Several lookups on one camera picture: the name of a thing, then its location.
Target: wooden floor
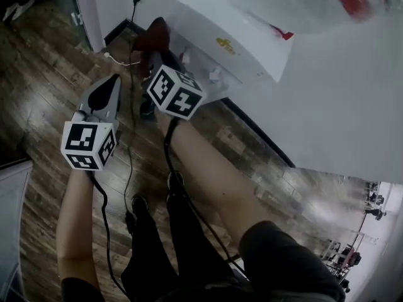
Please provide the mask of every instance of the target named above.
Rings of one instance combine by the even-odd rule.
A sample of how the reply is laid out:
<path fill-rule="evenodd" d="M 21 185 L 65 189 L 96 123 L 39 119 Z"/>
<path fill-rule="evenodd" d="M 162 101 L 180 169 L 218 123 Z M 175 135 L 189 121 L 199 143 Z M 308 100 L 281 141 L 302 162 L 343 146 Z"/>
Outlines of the wooden floor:
<path fill-rule="evenodd" d="M 129 32 L 107 48 L 127 61 Z M 162 135 L 154 123 L 140 121 L 140 86 L 136 81 L 135 127 L 130 119 L 130 76 L 126 67 L 89 52 L 52 3 L 29 9 L 10 26 L 0 25 L 0 145 L 23 149 L 34 161 L 21 222 L 21 264 L 28 299 L 60 301 L 55 255 L 55 229 L 70 168 L 59 151 L 64 121 L 71 119 L 81 93 L 94 81 L 118 73 L 123 81 L 118 115 L 122 139 L 106 170 L 96 177 L 108 193 L 111 259 L 120 274 L 131 256 L 131 238 L 124 223 L 123 191 L 128 180 L 127 146 L 131 143 L 133 177 L 129 197 L 147 196 L 161 239 L 176 266 L 165 208 L 167 165 Z M 346 230 L 359 229 L 363 220 L 364 182 L 354 178 L 288 168 L 243 122 L 221 102 L 201 108 L 192 119 L 195 127 L 240 171 L 256 183 L 256 196 L 284 231 L 315 253 L 327 238 L 352 241 Z M 183 169 L 177 160 L 174 165 Z M 237 250 L 200 190 L 185 172 L 188 192 L 221 236 L 231 254 Z M 94 197 L 93 249 L 99 283 L 107 301 L 126 301 L 110 279 L 106 263 L 106 233 Z M 211 234 L 206 232 L 221 252 Z"/>

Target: black shoe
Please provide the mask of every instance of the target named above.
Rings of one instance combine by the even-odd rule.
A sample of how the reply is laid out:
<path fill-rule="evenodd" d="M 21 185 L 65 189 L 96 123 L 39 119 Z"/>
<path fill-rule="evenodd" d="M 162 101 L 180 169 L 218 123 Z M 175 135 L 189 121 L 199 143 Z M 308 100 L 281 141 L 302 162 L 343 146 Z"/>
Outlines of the black shoe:
<path fill-rule="evenodd" d="M 140 117 L 143 120 L 155 121 L 154 109 L 156 104 L 152 101 L 152 98 L 147 94 L 143 94 L 143 100 L 140 105 Z"/>
<path fill-rule="evenodd" d="M 144 213 L 148 213 L 149 206 L 145 198 L 139 194 L 132 198 L 132 211 L 135 219 Z"/>
<path fill-rule="evenodd" d="M 179 171 L 175 171 L 176 177 L 170 172 L 167 178 L 167 186 L 168 186 L 168 196 L 167 201 L 170 196 L 182 196 L 183 195 L 183 187 L 184 187 L 184 179 L 182 173 Z"/>
<path fill-rule="evenodd" d="M 139 219 L 139 216 L 144 213 L 148 213 L 149 207 L 147 205 L 147 201 L 143 196 L 136 195 L 132 198 L 132 213 L 127 211 L 125 222 L 127 226 L 127 230 L 129 234 L 133 235 L 134 227 L 136 226 L 136 222 Z"/>

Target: black sleeve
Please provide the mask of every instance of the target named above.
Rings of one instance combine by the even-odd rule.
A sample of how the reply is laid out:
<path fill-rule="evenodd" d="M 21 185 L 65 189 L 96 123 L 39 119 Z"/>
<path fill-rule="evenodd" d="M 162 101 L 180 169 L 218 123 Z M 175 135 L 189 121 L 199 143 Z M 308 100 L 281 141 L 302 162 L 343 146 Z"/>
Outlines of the black sleeve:
<path fill-rule="evenodd" d="M 242 237 L 245 272 L 262 298 L 275 290 L 321 293 L 344 301 L 345 293 L 323 262 L 274 223 L 262 221 Z"/>
<path fill-rule="evenodd" d="M 93 285 L 83 281 L 82 279 L 75 279 L 73 277 L 64 279 L 62 281 L 61 288 L 63 302 L 105 301 L 101 292 L 99 292 Z"/>

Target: yellow label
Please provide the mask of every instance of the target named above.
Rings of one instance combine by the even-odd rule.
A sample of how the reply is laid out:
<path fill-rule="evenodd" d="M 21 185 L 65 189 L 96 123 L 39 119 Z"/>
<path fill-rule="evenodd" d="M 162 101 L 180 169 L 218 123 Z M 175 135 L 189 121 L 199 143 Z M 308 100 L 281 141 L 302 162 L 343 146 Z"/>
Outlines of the yellow label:
<path fill-rule="evenodd" d="M 231 46 L 231 42 L 228 39 L 217 38 L 217 43 L 224 48 L 229 54 L 235 55 L 235 50 Z"/>

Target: leg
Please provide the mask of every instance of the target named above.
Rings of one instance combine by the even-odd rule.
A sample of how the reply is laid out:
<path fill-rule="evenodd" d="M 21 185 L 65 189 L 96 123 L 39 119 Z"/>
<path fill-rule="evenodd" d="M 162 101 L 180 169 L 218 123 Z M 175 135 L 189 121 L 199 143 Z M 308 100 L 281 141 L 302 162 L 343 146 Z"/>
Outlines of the leg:
<path fill-rule="evenodd" d="M 185 282 L 211 282 L 234 276 L 232 269 L 204 236 L 188 201 L 170 196 L 167 202 L 179 276 Z"/>
<path fill-rule="evenodd" d="M 132 301 L 151 302 L 176 289 L 178 275 L 165 253 L 156 223 L 146 205 L 135 214 L 137 221 L 133 228 L 129 223 L 134 223 L 134 217 L 127 221 L 133 236 L 132 258 L 122 273 L 122 283 Z"/>
<path fill-rule="evenodd" d="M 377 216 L 378 215 L 378 210 L 377 209 L 367 209 L 365 210 L 366 214 L 371 214 L 373 216 Z"/>

